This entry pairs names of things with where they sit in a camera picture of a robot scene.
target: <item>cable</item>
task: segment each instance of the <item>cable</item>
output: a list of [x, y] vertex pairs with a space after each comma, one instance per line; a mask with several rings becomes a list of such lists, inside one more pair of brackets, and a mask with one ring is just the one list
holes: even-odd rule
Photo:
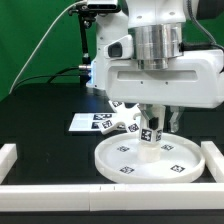
[[[57, 75], [57, 77], [79, 77], [79, 76], [81, 76], [81, 74], [79, 74], [79, 75], [63, 75], [63, 74], [58, 74]], [[51, 77], [55, 77], [55, 75], [53, 75], [53, 76], [52, 75], [40, 75], [40, 76], [33, 76], [33, 77], [29, 77], [29, 78], [23, 79], [20, 82], [16, 83], [16, 85], [13, 87], [13, 89], [12, 89], [12, 91], [11, 91], [10, 94], [12, 94], [15, 91], [15, 89], [18, 86], [20, 86], [22, 83], [24, 83], [24, 82], [27, 82], [27, 81], [32, 80], [32, 79], [51, 78]]]
[[65, 68], [63, 70], [61, 70], [60, 72], [57, 72], [55, 75], [51, 76], [51, 78], [47, 81], [47, 83], [51, 83], [55, 78], [58, 77], [58, 75], [61, 75], [65, 72], [69, 72], [69, 71], [73, 71], [73, 70], [77, 70], [79, 69], [79, 67], [75, 66], [75, 67], [70, 67], [70, 68]]
[[187, 9], [188, 9], [188, 13], [189, 16], [191, 18], [191, 21], [194, 23], [194, 25], [202, 32], [204, 33], [212, 42], [212, 44], [216, 44], [216, 40], [215, 38], [212, 36], [211, 33], [209, 33], [208, 30], [206, 30], [195, 18], [194, 14], [193, 14], [193, 10], [192, 10], [192, 2], [191, 0], [187, 0]]
[[30, 55], [30, 57], [28, 58], [27, 62], [25, 63], [25, 65], [22, 67], [21, 71], [19, 72], [19, 74], [16, 76], [11, 88], [10, 88], [10, 92], [12, 92], [12, 90], [14, 89], [14, 86], [16, 85], [17, 81], [19, 80], [19, 78], [22, 76], [24, 70], [26, 69], [26, 67], [28, 66], [28, 64], [30, 63], [30, 61], [32, 60], [32, 58], [34, 57], [34, 55], [36, 54], [37, 50], [40, 48], [41, 44], [44, 42], [45, 38], [48, 36], [48, 34], [50, 33], [51, 29], [54, 27], [54, 25], [58, 22], [58, 20], [65, 14], [65, 12], [67, 12], [70, 8], [75, 7], [77, 5], [80, 4], [85, 4], [87, 1], [83, 0], [80, 2], [76, 2], [73, 3], [72, 5], [68, 6], [55, 20], [54, 22], [51, 24], [51, 26], [48, 28], [47, 32], [44, 34], [44, 36], [42, 37], [42, 39], [40, 40], [39, 44], [36, 46], [36, 48], [34, 49], [33, 53]]

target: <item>white robot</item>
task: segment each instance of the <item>white robot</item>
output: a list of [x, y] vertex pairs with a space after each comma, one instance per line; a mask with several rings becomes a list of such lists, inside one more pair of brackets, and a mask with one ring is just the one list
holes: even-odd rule
[[[138, 132], [100, 143], [96, 167], [118, 183], [192, 182], [202, 174], [205, 159], [195, 143], [163, 134], [165, 106], [174, 112], [171, 130], [175, 132], [182, 107], [220, 105], [224, 101], [223, 50], [184, 50], [182, 24], [195, 19], [199, 0], [124, 3], [128, 16], [120, 12], [97, 18], [98, 51], [87, 86], [105, 90], [112, 101], [138, 104], [141, 122]], [[105, 7], [116, 1], [91, 0], [88, 5]], [[206, 35], [211, 47], [221, 48]], [[104, 123], [101, 129], [119, 125]]]

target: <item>metal cylinder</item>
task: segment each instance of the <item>metal cylinder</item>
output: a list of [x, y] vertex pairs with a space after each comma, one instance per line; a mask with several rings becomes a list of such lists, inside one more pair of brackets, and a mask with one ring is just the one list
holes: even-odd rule
[[134, 43], [133, 59], [138, 60], [140, 69], [166, 69], [169, 58], [182, 55], [181, 23], [135, 27], [129, 34]]

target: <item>green screen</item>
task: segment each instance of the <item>green screen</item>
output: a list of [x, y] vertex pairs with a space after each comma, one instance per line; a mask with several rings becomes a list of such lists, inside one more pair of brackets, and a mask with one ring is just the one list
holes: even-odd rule
[[[2, 0], [0, 1], [0, 100], [5, 97], [27, 59], [55, 18], [74, 0]], [[224, 45], [224, 14], [202, 24]], [[90, 56], [95, 56], [95, 26], [87, 30]], [[188, 22], [184, 40], [203, 41], [204, 36]], [[22, 78], [52, 75], [81, 63], [81, 39], [77, 15], [65, 14], [56, 24]], [[38, 79], [35, 82], [46, 82]], [[69, 77], [57, 82], [78, 82]]]

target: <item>black tabletop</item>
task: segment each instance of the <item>black tabletop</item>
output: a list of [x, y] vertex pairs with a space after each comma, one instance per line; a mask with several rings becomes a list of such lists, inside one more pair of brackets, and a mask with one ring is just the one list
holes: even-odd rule
[[[223, 150], [224, 109], [188, 109], [179, 135], [199, 143], [213, 140]], [[16, 143], [18, 160], [3, 185], [108, 184], [96, 170], [99, 132], [69, 132], [75, 113], [112, 112], [108, 99], [78, 84], [29, 84], [0, 102], [0, 144]], [[198, 182], [213, 182], [205, 170]], [[223, 211], [117, 211], [0, 213], [0, 223], [224, 223]]]

